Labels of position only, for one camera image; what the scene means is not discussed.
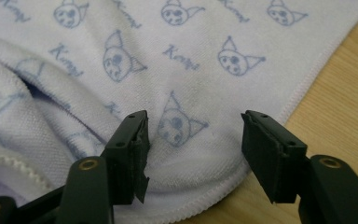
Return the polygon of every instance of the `cat face print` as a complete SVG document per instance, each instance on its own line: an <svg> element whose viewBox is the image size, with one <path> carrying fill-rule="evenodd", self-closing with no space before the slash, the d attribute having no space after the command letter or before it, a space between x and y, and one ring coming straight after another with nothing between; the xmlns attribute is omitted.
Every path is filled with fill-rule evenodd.
<svg viewBox="0 0 358 224"><path fill-rule="evenodd" d="M179 26L188 21L197 12L205 10L203 7L184 8L179 0L170 0L161 10L161 17L169 25Z"/></svg>
<svg viewBox="0 0 358 224"><path fill-rule="evenodd" d="M217 58L220 65L227 72L236 77L245 75L250 69L266 60L264 57L244 56L237 52L237 48L231 36L228 37Z"/></svg>
<svg viewBox="0 0 358 224"><path fill-rule="evenodd" d="M20 61L16 66L16 72L24 74L31 79L38 79L42 74L44 67L44 62L30 58Z"/></svg>
<svg viewBox="0 0 358 224"><path fill-rule="evenodd" d="M290 10L282 0L273 0L267 9L267 13L273 20L283 26L291 26L307 16L307 14Z"/></svg>
<svg viewBox="0 0 358 224"><path fill-rule="evenodd" d="M171 146L180 147L206 127L208 127L207 123L190 119L181 110L172 92L158 125L158 135Z"/></svg>
<svg viewBox="0 0 358 224"><path fill-rule="evenodd" d="M54 11L56 21L66 28L75 28L84 19L89 4L77 6L74 1L64 0Z"/></svg>
<svg viewBox="0 0 358 224"><path fill-rule="evenodd" d="M115 82L122 81L128 74L146 69L138 60L124 50L121 32L116 31L109 36L105 43L103 68L106 74Z"/></svg>
<svg viewBox="0 0 358 224"><path fill-rule="evenodd" d="M103 67L108 76L119 82L131 70L131 57L124 49L112 47L103 56Z"/></svg>

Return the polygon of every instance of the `white towel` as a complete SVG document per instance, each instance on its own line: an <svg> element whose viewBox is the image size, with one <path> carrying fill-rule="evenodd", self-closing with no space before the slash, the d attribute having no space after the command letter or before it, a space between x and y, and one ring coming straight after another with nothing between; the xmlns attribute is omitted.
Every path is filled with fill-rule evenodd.
<svg viewBox="0 0 358 224"><path fill-rule="evenodd" d="M24 204L147 110L145 204L173 222L246 177L247 109L285 123L352 26L352 0L0 0L0 195Z"/></svg>

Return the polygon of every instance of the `printed fabric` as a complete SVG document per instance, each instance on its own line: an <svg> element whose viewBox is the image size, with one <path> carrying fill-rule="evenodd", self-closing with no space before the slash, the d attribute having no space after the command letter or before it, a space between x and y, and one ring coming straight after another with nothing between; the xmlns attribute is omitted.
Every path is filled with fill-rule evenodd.
<svg viewBox="0 0 358 224"><path fill-rule="evenodd" d="M241 113L285 123L356 22L352 0L0 0L0 195L62 186L146 110L145 204L116 223L194 216L249 172Z"/></svg>

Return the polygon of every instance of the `terry cloth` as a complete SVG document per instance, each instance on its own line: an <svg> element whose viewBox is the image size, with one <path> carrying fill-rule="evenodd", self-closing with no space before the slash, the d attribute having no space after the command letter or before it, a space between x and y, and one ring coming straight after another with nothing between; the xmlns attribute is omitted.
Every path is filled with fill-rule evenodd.
<svg viewBox="0 0 358 224"><path fill-rule="evenodd" d="M167 223L246 177L241 113L285 123L353 25L352 0L0 0L0 195L24 204L147 110L145 204Z"/></svg>

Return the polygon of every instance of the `wooden table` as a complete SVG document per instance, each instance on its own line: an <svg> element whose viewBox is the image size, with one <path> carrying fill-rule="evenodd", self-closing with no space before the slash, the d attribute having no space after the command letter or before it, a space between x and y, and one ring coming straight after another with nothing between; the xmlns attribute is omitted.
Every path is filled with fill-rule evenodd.
<svg viewBox="0 0 358 224"><path fill-rule="evenodd" d="M358 24L316 78L286 128L308 146L358 174ZM182 223L300 223L295 204L271 204L250 174L220 203Z"/></svg>

